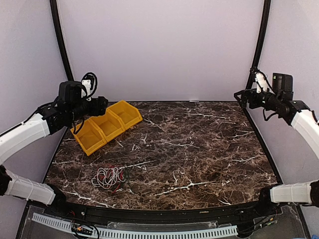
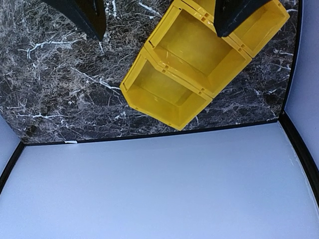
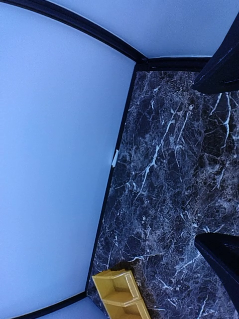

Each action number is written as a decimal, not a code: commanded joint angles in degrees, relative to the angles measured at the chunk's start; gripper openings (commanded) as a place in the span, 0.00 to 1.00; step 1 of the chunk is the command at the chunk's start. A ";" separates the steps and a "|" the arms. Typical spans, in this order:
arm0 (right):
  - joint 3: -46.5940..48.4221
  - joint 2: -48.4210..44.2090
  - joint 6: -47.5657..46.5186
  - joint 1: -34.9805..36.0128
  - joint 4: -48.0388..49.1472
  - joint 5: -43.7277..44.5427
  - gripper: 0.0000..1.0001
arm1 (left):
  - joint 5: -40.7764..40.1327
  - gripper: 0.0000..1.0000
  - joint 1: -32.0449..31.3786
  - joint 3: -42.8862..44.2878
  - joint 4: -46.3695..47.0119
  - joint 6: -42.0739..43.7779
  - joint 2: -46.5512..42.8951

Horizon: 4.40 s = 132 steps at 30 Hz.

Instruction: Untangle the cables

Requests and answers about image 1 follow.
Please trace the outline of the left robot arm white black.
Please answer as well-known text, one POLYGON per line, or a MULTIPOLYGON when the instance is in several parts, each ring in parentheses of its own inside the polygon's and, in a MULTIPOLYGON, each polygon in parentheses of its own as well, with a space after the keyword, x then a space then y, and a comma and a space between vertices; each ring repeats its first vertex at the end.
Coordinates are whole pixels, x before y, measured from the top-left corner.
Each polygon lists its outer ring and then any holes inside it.
POLYGON ((0 194, 42 203, 59 217, 70 213, 65 194, 52 184, 38 183, 16 175, 4 167, 14 154, 33 142, 72 127, 86 116, 101 116, 108 100, 94 98, 90 80, 66 81, 59 85, 57 98, 39 106, 25 121, 0 135, 0 194))

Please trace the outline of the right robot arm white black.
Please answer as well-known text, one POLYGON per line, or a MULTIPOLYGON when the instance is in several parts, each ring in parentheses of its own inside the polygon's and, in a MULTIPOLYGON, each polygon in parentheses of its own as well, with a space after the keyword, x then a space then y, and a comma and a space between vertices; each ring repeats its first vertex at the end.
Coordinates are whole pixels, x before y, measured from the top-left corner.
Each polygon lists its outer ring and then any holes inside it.
MULTIPOLYGON (((253 72, 256 87, 234 93, 241 108, 262 108, 272 111, 296 130, 310 146, 315 155, 319 153, 319 121, 303 101, 293 99, 293 77, 288 74, 273 73, 270 83, 266 75, 253 72)), ((271 214, 281 203, 299 203, 318 207, 319 182, 311 181, 282 184, 262 188, 254 211, 259 216, 271 214)))

